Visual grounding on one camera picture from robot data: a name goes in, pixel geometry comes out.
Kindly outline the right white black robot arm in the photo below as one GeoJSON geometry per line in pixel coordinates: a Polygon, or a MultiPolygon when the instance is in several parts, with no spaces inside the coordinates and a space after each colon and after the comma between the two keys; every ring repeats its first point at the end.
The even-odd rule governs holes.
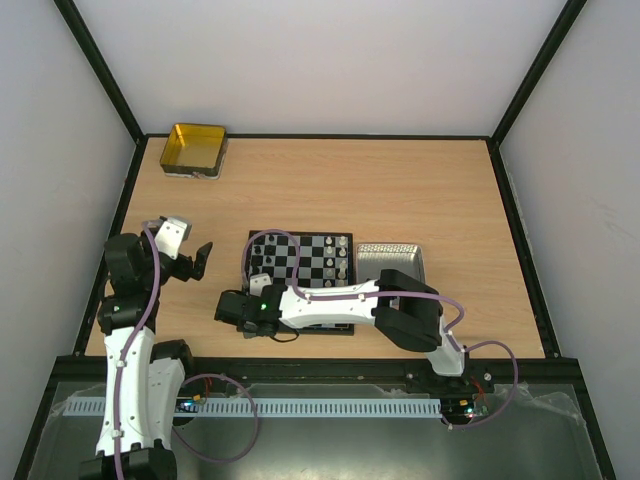
{"type": "Polygon", "coordinates": [[[301,288],[270,284],[221,293],[214,319],[247,338],[296,333],[320,324],[371,326],[396,347],[426,356],[445,390],[460,390],[471,379],[463,348],[452,328],[464,308],[428,285],[395,269],[377,279],[342,287],[301,288]]]}

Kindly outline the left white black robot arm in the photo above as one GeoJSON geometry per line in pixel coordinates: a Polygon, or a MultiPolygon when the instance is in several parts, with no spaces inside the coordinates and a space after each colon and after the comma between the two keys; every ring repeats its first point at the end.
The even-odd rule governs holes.
{"type": "Polygon", "coordinates": [[[82,479],[174,479],[173,416],[182,383],[193,369],[183,340],[155,340],[160,289],[170,279],[202,279],[212,243],[195,257],[180,254],[186,231],[164,225],[106,241],[112,294],[98,311],[107,361],[105,407],[95,456],[79,466],[82,479]]]}

